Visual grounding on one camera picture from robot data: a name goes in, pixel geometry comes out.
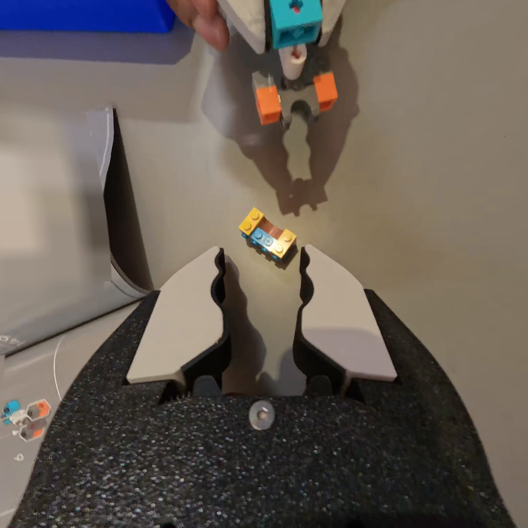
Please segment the grey instruction booklet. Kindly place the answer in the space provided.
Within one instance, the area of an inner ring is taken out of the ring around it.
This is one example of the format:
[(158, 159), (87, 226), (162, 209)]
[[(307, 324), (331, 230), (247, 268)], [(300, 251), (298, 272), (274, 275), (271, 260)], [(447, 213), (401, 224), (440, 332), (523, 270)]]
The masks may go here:
[(153, 290), (113, 106), (1, 104), (1, 527), (89, 358)]

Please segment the teal grey orange brick assembly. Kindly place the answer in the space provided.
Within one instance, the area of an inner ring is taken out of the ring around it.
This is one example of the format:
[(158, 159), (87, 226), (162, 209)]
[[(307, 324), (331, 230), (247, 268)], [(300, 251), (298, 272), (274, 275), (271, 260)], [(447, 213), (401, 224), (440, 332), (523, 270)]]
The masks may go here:
[(338, 99), (334, 74), (314, 47), (322, 37), (322, 1), (265, 1), (265, 23), (267, 49), (278, 53), (282, 75), (252, 73), (261, 125), (288, 129), (296, 112), (317, 120)]

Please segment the blue plastic bin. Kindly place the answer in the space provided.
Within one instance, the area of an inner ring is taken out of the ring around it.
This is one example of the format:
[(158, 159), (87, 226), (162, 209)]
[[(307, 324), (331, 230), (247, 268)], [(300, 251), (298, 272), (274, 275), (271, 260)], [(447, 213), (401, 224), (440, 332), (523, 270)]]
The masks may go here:
[(165, 33), (166, 1), (1, 1), (1, 30)]

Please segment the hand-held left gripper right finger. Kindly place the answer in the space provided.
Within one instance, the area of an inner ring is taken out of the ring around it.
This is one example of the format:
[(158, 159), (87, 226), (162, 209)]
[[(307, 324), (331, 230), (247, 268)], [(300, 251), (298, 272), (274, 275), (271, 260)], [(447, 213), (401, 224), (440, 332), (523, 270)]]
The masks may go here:
[(300, 274), (297, 368), (307, 379), (393, 382), (397, 372), (360, 281), (312, 244), (301, 249)]

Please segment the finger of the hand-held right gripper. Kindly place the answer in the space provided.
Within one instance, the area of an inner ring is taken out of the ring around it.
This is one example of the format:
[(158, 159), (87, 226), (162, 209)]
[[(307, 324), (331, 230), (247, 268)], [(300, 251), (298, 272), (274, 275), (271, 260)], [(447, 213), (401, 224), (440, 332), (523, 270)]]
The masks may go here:
[(345, 1), (321, 1), (323, 20), (318, 45), (326, 45), (345, 6)]
[(269, 1), (218, 1), (221, 15), (256, 54), (269, 52)]

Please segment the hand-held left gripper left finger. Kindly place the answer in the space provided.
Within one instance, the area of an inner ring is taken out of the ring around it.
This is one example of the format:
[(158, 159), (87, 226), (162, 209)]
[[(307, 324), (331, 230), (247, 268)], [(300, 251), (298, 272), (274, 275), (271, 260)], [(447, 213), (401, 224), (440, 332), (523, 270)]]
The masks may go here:
[(230, 362), (224, 322), (225, 255), (214, 246), (177, 271), (160, 289), (126, 379), (193, 385), (221, 377)]

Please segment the yellow blue brown brick assembly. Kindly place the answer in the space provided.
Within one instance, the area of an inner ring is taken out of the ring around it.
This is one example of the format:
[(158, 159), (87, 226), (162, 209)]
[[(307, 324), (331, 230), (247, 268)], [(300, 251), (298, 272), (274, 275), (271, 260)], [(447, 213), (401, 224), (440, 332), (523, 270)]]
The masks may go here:
[(276, 263), (284, 263), (297, 248), (297, 236), (272, 224), (262, 211), (252, 208), (239, 224), (247, 243)]

